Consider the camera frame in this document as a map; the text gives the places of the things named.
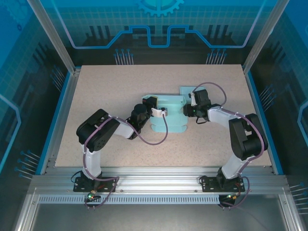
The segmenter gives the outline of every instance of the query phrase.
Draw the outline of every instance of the speckled tabletop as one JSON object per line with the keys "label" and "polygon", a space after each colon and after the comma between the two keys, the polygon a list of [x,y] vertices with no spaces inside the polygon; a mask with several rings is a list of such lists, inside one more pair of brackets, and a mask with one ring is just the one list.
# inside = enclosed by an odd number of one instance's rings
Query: speckled tabletop
{"label": "speckled tabletop", "polygon": [[[82,66],[69,111],[57,167],[82,166],[82,150],[76,129],[102,108],[126,119],[147,94],[179,94],[180,86],[205,81],[218,83],[226,91],[225,108],[243,114],[254,113],[253,103],[240,65],[96,65]],[[212,103],[222,103],[223,94],[206,86]],[[148,121],[141,135],[158,142],[164,133],[153,132]],[[189,118],[184,133],[170,133],[158,146],[139,138],[127,140],[114,135],[102,149],[102,167],[222,166],[232,155],[229,131],[219,124],[197,125]],[[271,165],[267,152],[251,165]]]}

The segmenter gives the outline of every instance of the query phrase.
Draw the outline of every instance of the blue edge trim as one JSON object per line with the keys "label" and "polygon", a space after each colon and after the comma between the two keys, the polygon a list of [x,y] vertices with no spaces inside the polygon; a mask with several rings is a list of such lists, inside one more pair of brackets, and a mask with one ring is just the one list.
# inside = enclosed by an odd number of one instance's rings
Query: blue edge trim
{"label": "blue edge trim", "polygon": [[42,168],[43,168],[43,165],[44,165],[44,160],[45,160],[46,155],[47,155],[47,150],[48,150],[48,147],[49,147],[49,144],[50,144],[50,141],[51,141],[54,126],[55,126],[56,121],[57,121],[58,116],[59,116],[59,111],[60,111],[60,108],[61,108],[61,105],[62,105],[62,101],[63,101],[63,98],[64,98],[64,94],[65,94],[65,91],[66,91],[66,88],[67,88],[68,81],[70,79],[70,75],[71,75],[71,73],[67,72],[67,75],[66,75],[63,87],[62,87],[62,91],[61,91],[61,94],[60,94],[60,97],[59,97],[59,101],[58,101],[56,110],[53,114],[52,122],[51,122],[51,125],[50,125],[50,128],[49,128],[49,131],[48,131],[48,135],[47,135],[47,138],[46,138],[46,141],[45,141],[45,145],[44,145],[44,148],[43,148],[43,151],[42,151],[42,155],[40,156],[40,159],[39,159],[38,168],[36,170],[35,175],[40,175],[40,173],[42,171]]}
{"label": "blue edge trim", "polygon": [[250,71],[248,72],[248,77],[249,77],[249,81],[250,81],[250,84],[251,84],[251,88],[252,88],[254,97],[256,99],[256,103],[257,103],[257,106],[258,106],[258,109],[259,109],[259,112],[260,112],[260,116],[262,118],[265,133],[267,135],[268,143],[269,143],[269,146],[270,146],[270,149],[271,149],[271,152],[272,152],[272,155],[273,155],[273,159],[274,159],[274,162],[275,162],[275,165],[276,165],[276,168],[277,168],[277,173],[278,173],[278,175],[283,175],[283,170],[282,170],[281,163],[280,163],[280,160],[279,160],[279,157],[278,157],[275,145],[274,145],[273,138],[272,138],[271,133],[270,133],[269,125],[268,125],[267,120],[265,118],[265,114],[264,114],[262,104],[261,104],[261,101],[260,101],[260,98],[259,98],[259,95],[258,95],[258,92],[257,92],[257,88],[256,88],[255,82],[252,78]]}
{"label": "blue edge trim", "polygon": [[[248,72],[248,77],[249,77],[249,81],[250,81],[250,84],[251,84],[251,88],[252,88],[254,97],[256,99],[257,106],[259,108],[259,112],[260,112],[260,116],[261,116],[262,121],[263,121],[264,129],[265,129],[265,132],[267,134],[269,146],[271,148],[271,152],[272,152],[274,162],[275,162],[275,165],[276,165],[276,168],[277,168],[277,173],[279,175],[283,175],[283,170],[282,170],[280,160],[279,160],[279,157],[278,157],[275,145],[274,145],[273,138],[272,138],[271,133],[270,133],[269,125],[266,121],[265,114],[264,114],[264,111],[262,109],[261,101],[259,99],[257,89],[256,89],[256,86],[255,86],[255,83],[254,83],[254,80],[252,78],[250,71]],[[55,123],[56,123],[58,116],[59,116],[60,107],[61,107],[61,104],[62,104],[62,101],[63,101],[63,97],[64,97],[64,94],[65,94],[69,79],[70,79],[70,73],[68,72],[67,75],[66,75],[66,78],[65,78],[64,86],[62,88],[62,92],[60,94],[60,98],[59,98],[56,110],[55,110],[54,115],[53,115],[53,119],[52,119],[51,126],[50,126],[50,129],[49,129],[47,138],[46,138],[46,142],[45,142],[45,145],[44,145],[44,148],[43,148],[43,152],[42,152],[41,158],[40,158],[39,163],[38,163],[36,175],[40,175],[40,172],[43,168],[44,160],[46,158],[47,150],[48,150],[48,147],[49,147],[49,144],[50,144],[50,141],[51,141],[53,129],[54,129]]]}

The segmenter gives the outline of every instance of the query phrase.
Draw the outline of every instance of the work surface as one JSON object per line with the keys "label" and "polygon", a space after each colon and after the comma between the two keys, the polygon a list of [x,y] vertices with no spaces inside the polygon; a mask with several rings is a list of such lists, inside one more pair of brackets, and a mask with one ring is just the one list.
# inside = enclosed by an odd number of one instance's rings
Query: work surface
{"label": "work surface", "polygon": [[[82,150],[76,129],[98,109],[126,119],[141,98],[148,94],[179,94],[180,86],[215,82],[227,94],[225,108],[254,113],[248,86],[240,65],[97,65],[82,66],[56,160],[57,167],[82,166]],[[212,103],[222,103],[215,86],[205,86]],[[144,126],[141,135],[159,142],[164,133]],[[180,167],[222,166],[232,155],[228,129],[215,123],[198,125],[189,118],[183,133],[169,133],[165,142],[150,146],[139,138],[127,140],[114,135],[102,149],[101,166]],[[271,165],[267,152],[251,165]]]}

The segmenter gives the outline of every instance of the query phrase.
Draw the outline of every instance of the cable connector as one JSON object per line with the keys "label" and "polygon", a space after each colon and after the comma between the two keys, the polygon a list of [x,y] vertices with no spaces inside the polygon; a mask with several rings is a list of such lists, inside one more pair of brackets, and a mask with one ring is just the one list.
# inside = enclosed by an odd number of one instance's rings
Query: cable connector
{"label": "cable connector", "polygon": [[165,107],[162,107],[161,109],[152,108],[152,116],[162,118],[163,115],[165,117],[168,115],[168,111]]}

